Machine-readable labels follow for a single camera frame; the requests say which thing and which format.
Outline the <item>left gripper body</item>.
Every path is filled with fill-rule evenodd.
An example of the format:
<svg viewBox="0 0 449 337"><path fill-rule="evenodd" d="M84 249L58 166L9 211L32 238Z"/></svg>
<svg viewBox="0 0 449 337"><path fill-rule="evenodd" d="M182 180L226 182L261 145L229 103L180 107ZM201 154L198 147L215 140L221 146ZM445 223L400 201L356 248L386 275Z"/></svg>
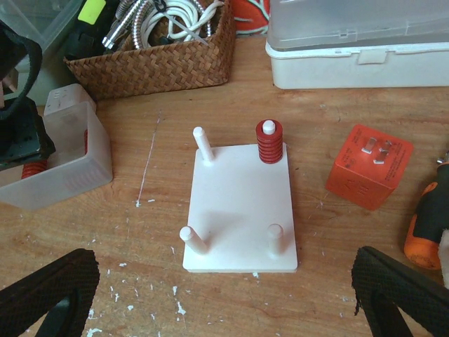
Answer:
<svg viewBox="0 0 449 337"><path fill-rule="evenodd" d="M17 89L15 68L29 59L29 74L18 96L5 96ZM47 134L36 104L27 95L42 64L40 45L10 27L1 28L1 170L49 158L55 145Z"/></svg>

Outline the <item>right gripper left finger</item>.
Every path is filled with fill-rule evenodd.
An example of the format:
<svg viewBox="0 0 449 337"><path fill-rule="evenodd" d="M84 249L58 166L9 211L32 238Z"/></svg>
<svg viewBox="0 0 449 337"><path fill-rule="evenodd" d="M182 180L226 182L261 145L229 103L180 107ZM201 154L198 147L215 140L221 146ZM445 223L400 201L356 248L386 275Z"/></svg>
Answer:
<svg viewBox="0 0 449 337"><path fill-rule="evenodd" d="M1 335L80 336L100 280L94 251L75 249L1 290Z"/></svg>

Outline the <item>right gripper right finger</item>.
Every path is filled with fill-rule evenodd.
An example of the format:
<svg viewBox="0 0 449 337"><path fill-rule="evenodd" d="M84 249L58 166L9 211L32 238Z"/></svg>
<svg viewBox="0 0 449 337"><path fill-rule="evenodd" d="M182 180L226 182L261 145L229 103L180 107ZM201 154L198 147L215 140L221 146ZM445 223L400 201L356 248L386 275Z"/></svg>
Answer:
<svg viewBox="0 0 449 337"><path fill-rule="evenodd" d="M385 253L358 249L351 269L354 314L363 310L373 336L412 336L405 312L433 336L448 335L448 290Z"/></svg>

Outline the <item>red large spring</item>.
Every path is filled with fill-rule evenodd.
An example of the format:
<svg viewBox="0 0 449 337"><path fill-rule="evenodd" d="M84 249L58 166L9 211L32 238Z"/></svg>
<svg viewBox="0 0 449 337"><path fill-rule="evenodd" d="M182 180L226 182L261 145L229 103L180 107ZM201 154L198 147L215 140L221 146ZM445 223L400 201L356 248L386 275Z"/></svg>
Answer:
<svg viewBox="0 0 449 337"><path fill-rule="evenodd" d="M47 169L47 163L48 161L44 159L41 161L24 164L22 168L21 178L26 179L36 174L44 172Z"/></svg>
<svg viewBox="0 0 449 337"><path fill-rule="evenodd" d="M259 158L266 164L275 164L283 157L283 127L273 119L260 121L255 127Z"/></svg>

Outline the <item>beige work glove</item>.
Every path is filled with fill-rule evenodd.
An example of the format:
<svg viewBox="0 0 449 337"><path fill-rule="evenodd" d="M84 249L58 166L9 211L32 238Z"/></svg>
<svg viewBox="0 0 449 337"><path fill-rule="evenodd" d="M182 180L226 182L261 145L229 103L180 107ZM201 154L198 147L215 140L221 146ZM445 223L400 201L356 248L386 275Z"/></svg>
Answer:
<svg viewBox="0 0 449 337"><path fill-rule="evenodd" d="M441 241L438 249L438 257L441 263L441 272L443 275L443 282L445 287L448 288L448 273L449 273L449 257L448 257L448 249L449 249L449 230L444 230L443 235L441 237Z"/></svg>

